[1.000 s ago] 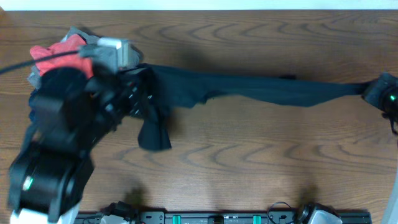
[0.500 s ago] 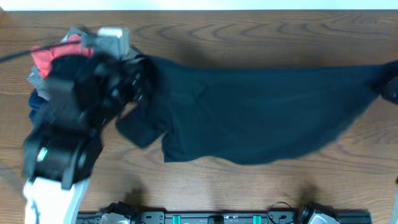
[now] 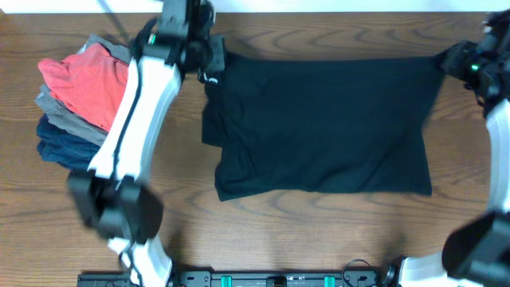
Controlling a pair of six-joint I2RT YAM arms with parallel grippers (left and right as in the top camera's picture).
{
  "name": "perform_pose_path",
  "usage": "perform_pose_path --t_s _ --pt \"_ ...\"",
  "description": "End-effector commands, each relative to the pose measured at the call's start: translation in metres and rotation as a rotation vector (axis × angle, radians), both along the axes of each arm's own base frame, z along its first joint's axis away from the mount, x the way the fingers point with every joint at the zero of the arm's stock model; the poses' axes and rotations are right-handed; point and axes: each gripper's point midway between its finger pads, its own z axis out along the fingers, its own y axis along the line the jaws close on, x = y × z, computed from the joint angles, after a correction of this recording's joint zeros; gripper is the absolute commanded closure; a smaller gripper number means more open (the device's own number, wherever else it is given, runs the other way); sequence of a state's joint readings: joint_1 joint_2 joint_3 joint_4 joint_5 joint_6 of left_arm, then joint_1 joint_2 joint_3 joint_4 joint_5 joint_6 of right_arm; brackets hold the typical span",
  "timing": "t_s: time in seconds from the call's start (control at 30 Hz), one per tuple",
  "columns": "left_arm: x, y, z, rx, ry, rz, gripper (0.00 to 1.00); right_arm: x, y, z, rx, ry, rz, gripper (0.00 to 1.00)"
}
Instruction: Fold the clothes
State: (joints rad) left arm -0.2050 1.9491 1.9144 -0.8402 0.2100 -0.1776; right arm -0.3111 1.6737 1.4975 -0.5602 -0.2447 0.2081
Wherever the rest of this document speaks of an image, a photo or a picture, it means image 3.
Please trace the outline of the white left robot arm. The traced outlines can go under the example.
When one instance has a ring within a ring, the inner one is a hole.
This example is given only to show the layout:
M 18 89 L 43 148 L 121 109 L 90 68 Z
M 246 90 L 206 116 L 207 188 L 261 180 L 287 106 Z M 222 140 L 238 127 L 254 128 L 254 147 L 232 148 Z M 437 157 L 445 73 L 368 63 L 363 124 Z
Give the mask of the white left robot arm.
M 155 144 L 184 74 L 219 72 L 226 65 L 223 36 L 144 37 L 128 66 L 128 79 L 112 128 L 86 171 L 68 187 L 90 229 L 107 239 L 132 286 L 174 286 L 179 277 L 163 248 L 163 203 L 150 191 Z

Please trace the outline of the black polo shirt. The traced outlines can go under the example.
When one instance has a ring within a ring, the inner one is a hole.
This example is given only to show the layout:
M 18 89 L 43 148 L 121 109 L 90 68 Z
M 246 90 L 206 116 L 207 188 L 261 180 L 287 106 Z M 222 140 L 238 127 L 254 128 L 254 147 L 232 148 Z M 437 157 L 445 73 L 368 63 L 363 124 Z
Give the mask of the black polo shirt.
M 422 126 L 439 57 L 264 61 L 230 53 L 202 76 L 202 141 L 222 201 L 273 190 L 430 195 Z

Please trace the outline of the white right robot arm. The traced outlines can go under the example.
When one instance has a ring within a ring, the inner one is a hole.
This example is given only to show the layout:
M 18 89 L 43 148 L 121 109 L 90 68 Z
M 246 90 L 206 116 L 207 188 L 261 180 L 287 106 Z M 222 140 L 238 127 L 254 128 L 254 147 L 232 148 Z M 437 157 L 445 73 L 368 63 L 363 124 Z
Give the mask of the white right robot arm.
M 490 141 L 487 200 L 479 217 L 454 230 L 439 252 L 401 261 L 394 286 L 509 284 L 509 44 L 489 36 L 454 46 L 443 63 L 483 109 Z

